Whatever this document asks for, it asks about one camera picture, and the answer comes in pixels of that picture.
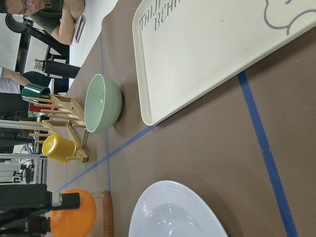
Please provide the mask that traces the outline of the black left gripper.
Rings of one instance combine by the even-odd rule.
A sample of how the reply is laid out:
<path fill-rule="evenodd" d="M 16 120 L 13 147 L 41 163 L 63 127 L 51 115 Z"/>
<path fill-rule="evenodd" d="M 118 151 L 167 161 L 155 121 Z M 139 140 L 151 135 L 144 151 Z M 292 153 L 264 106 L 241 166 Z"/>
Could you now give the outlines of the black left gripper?
<path fill-rule="evenodd" d="M 45 213 L 79 207 L 79 193 L 51 194 L 46 184 L 1 185 L 0 235 L 41 237 L 50 232 Z"/>

